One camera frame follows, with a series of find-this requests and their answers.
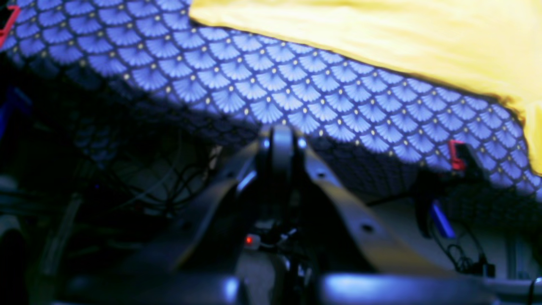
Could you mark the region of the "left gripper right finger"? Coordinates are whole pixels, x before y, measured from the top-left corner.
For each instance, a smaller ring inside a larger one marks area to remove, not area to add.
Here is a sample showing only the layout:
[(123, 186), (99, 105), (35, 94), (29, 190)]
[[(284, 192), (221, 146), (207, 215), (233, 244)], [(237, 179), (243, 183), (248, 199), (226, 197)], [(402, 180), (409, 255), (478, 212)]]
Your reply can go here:
[(396, 238), (357, 197), (344, 189), (329, 166), (296, 129), (271, 127), (271, 194), (288, 205), (294, 191), (308, 203), (314, 233), (323, 234), (328, 250), (358, 272), (451, 277)]

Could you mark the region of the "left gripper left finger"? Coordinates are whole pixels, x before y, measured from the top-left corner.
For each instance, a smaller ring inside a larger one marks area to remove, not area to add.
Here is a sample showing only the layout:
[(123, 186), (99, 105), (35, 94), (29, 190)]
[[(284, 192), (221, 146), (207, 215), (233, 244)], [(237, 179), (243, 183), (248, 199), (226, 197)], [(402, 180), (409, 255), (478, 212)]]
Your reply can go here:
[(149, 277), (233, 274), (246, 235), (270, 206), (271, 128), (264, 127), (181, 216), (114, 272)]

